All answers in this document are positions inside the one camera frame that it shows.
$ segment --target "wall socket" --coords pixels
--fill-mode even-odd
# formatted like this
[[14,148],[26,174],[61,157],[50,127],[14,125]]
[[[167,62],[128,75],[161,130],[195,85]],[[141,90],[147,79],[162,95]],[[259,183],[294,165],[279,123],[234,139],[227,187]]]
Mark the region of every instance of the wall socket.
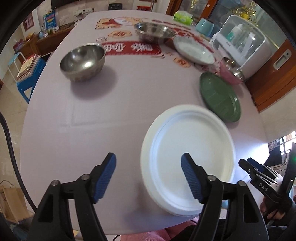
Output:
[[79,9],[79,10],[73,12],[73,16],[78,16],[80,13],[83,14],[83,10],[84,10],[84,13],[90,13],[90,12],[92,12],[92,8],[91,7],[85,8],[85,9]]

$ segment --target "hand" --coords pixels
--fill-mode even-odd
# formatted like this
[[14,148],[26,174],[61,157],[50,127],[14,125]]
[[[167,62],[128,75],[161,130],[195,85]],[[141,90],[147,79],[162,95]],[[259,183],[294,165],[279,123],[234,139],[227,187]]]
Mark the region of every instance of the hand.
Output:
[[[265,204],[266,197],[263,198],[263,202],[260,204],[260,212],[262,215],[266,212],[266,204]],[[274,210],[270,214],[267,215],[267,219],[271,219],[273,217],[273,220],[281,220],[286,213],[281,213],[277,210]]]

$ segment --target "metal bolt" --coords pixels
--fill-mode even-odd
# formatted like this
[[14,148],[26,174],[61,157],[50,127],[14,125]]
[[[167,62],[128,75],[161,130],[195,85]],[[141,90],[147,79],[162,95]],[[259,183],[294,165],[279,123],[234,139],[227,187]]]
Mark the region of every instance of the metal bolt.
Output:
[[58,184],[59,184],[59,180],[53,180],[51,183],[52,186],[56,186]]
[[84,175],[81,176],[81,179],[83,181],[88,180],[89,179],[89,175],[88,174],[84,174]]
[[246,186],[246,183],[244,181],[239,181],[238,184],[241,186],[241,187],[245,187]]
[[216,181],[216,177],[213,176],[213,175],[209,175],[209,176],[207,176],[207,178],[208,178],[208,180],[211,181],[211,182]]

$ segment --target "green oval dish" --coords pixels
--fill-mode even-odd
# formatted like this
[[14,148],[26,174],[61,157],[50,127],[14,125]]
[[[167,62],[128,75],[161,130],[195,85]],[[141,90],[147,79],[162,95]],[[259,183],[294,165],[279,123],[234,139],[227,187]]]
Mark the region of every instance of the green oval dish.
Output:
[[200,93],[207,107],[225,122],[236,122],[241,107],[233,88],[221,77],[205,72],[200,76]]

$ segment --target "red banner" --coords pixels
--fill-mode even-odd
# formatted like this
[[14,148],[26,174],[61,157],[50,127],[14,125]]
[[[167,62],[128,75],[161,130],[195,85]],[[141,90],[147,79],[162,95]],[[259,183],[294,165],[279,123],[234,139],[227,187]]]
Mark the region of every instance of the red banner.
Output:
[[158,44],[139,41],[114,41],[102,43],[106,55],[158,55],[161,49]]

